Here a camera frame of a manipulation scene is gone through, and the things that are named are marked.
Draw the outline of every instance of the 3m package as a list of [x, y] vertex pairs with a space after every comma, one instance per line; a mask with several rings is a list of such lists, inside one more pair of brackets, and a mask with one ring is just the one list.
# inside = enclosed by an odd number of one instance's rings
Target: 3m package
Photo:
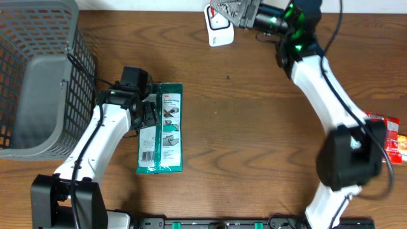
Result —
[[155, 84], [144, 101], [156, 103], [160, 125], [140, 130], [136, 173], [182, 172], [182, 83]]

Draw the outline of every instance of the green clip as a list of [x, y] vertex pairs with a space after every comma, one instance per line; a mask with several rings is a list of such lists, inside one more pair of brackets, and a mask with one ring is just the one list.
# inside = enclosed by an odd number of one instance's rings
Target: green clip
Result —
[[181, 229], [181, 223], [172, 223], [172, 229]]
[[263, 229], [263, 223], [255, 223], [254, 229]]

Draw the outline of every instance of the white label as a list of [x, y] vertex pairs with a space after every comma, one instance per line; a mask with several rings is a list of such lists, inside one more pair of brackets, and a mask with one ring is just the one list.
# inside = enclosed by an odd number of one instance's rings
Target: white label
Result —
[[[151, 94], [143, 101], [157, 101], [157, 95]], [[155, 158], [155, 133], [156, 127], [148, 127], [140, 130], [139, 167], [154, 167]]]
[[163, 94], [162, 102], [162, 167], [181, 165], [181, 94]]

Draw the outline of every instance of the red package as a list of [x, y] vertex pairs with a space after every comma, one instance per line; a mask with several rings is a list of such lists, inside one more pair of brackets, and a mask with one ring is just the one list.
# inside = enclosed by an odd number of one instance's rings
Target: red package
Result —
[[380, 114], [366, 112], [371, 121], [384, 121], [387, 127], [386, 140], [384, 142], [384, 150], [389, 155], [392, 163], [402, 163], [403, 156], [399, 152], [399, 146], [397, 143], [400, 119], [390, 118]]

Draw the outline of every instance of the wooden tabletop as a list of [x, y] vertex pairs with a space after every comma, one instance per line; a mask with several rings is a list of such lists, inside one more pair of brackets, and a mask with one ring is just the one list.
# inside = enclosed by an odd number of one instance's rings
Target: wooden tabletop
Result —
[[[324, 15], [318, 25], [322, 46], [337, 17]], [[184, 84], [184, 171], [136, 175], [138, 139], [122, 139], [101, 185], [108, 209], [267, 218], [299, 214], [311, 202], [324, 132], [307, 98], [277, 66], [273, 45], [235, 29], [233, 44], [211, 48], [202, 13], [85, 11], [79, 26], [99, 77], [119, 80], [124, 66], [137, 66], [154, 81]], [[360, 108], [400, 118], [407, 132], [406, 15], [345, 15], [328, 57]], [[31, 227], [30, 185], [60, 164], [0, 160], [1, 228]], [[376, 228], [406, 228], [407, 166], [394, 167], [390, 198], [353, 200], [344, 215], [372, 217]], [[366, 193], [385, 188], [386, 172]]]

